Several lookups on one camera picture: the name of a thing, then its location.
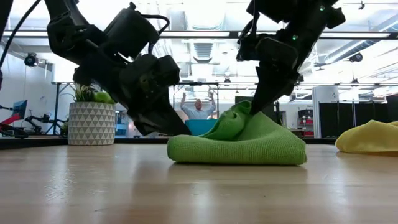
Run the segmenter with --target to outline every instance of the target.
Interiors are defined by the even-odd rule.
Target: cable
[[[23,94],[24,99],[26,99],[26,97],[25,97],[25,91],[26,91],[26,70],[27,70],[27,66],[25,66],[25,80],[24,80],[24,94]]]
[[[25,12],[24,16],[22,16],[22,18],[20,19],[20,21],[18,22],[18,24],[15,26],[15,29],[12,31],[12,34],[10,35],[10,38],[7,41],[6,46],[4,47],[4,51],[1,55],[1,59],[0,59],[0,68],[2,67],[6,56],[7,56],[7,51],[11,46],[11,42],[13,40],[13,38],[15,37],[15,35],[17,34],[17,31],[19,30],[19,28],[22,26],[22,24],[24,23],[24,21],[26,20],[26,18],[29,16],[29,14],[31,14],[31,12],[36,8],[36,6],[40,3],[41,0],[36,0],[35,3],[33,3],[33,5]]]
[[[162,19],[164,21],[166,21],[166,25],[164,25],[160,31],[159,31],[159,35],[163,33],[163,31],[165,31],[167,29],[167,27],[170,25],[170,20],[169,18],[165,17],[165,16],[161,16],[161,15],[147,15],[147,14],[143,14],[142,15],[144,18],[146,19]],[[153,43],[149,43],[148,45],[148,54],[152,54],[152,50],[154,49],[155,44]]]
[[[252,20],[252,28],[250,35],[252,37],[256,36],[257,33],[257,21],[260,18],[259,12],[256,11],[256,0],[253,0],[253,20]]]

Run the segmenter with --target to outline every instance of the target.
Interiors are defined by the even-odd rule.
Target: potted plant
[[[68,121],[61,127],[61,136],[68,136]]]
[[[68,143],[103,146],[114,143],[115,101],[92,86],[75,84],[74,103],[69,106]]]

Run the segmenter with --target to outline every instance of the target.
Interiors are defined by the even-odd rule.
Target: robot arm
[[[345,22],[341,9],[333,8],[338,0],[252,0],[247,12],[254,19],[244,28],[238,43],[237,60],[258,60],[259,83],[252,103],[252,114],[290,95],[300,78],[298,70],[309,56],[325,28]],[[287,24],[276,35],[256,34],[260,13]]]
[[[89,24],[80,14],[77,0],[45,0],[50,13],[47,27],[53,52],[79,65],[73,80],[97,83],[128,109],[136,128],[143,135],[160,132],[190,134],[169,102],[169,86],[180,81],[180,69],[171,56],[151,54],[169,20],[145,15],[130,3],[104,31]],[[160,31],[147,19],[163,19]],[[149,45],[149,54],[139,56]]]
[[[299,79],[298,69],[308,57],[323,30],[345,21],[337,0],[252,0],[247,9],[254,19],[239,38],[237,60],[258,60],[259,77],[252,103],[252,114],[280,98],[290,95]],[[144,135],[190,134],[169,103],[169,89],[179,82],[179,67],[171,58],[151,54],[165,27],[156,31],[130,3],[101,31],[80,14],[78,0],[45,0],[50,13],[47,27],[53,52],[75,62],[79,68],[73,80],[97,83],[125,106],[136,128]],[[275,22],[288,22],[276,35],[256,34],[257,20],[263,14]],[[138,56],[149,44],[149,54]]]
[[[42,122],[41,118],[38,118],[35,116],[29,116],[29,117],[25,118],[25,121],[32,125],[33,130],[36,134],[40,134],[40,132],[42,131],[42,127],[37,125],[36,123],[34,123],[33,122],[34,119],[39,122]]]

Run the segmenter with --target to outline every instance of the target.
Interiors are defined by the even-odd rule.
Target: fluorescent light
[[[299,86],[398,86],[398,83],[301,83]]]
[[[4,31],[3,37],[4,38],[9,38],[12,34],[12,31]],[[15,38],[18,37],[25,37],[25,38],[37,38],[37,37],[48,37],[47,31],[18,31],[17,34],[15,35]]]
[[[211,39],[183,39],[181,40],[181,43],[183,44],[195,44],[195,43],[200,43],[200,44],[224,44],[226,41],[221,39],[221,40],[211,40]]]
[[[270,31],[270,32],[267,32],[267,31],[260,31],[260,32],[256,32],[256,34],[269,34],[269,35],[276,35],[276,32],[275,31]],[[240,37],[242,35],[242,32],[238,32],[238,37]]]
[[[174,31],[165,31],[161,35],[161,37],[229,37],[229,32],[217,32],[217,31],[183,31],[183,32],[174,32]]]
[[[360,38],[360,39],[372,39],[372,38],[386,38],[390,33],[380,32],[324,32],[321,34],[321,38]]]
[[[229,86],[231,86],[231,85],[257,85],[257,83],[235,83],[235,82],[232,82],[232,83],[219,83],[219,85],[229,85]]]

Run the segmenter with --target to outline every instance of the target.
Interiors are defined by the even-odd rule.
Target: security camera
[[[361,53],[355,54],[349,58],[350,62],[353,62],[353,63],[360,62],[360,61],[362,61],[362,59],[363,59],[363,56]]]
[[[361,6],[359,7],[359,10],[362,10],[365,8],[365,4],[363,3],[363,1],[361,1]]]
[[[36,53],[28,53],[27,57],[24,60],[26,66],[36,67],[39,64],[39,59],[36,57]]]

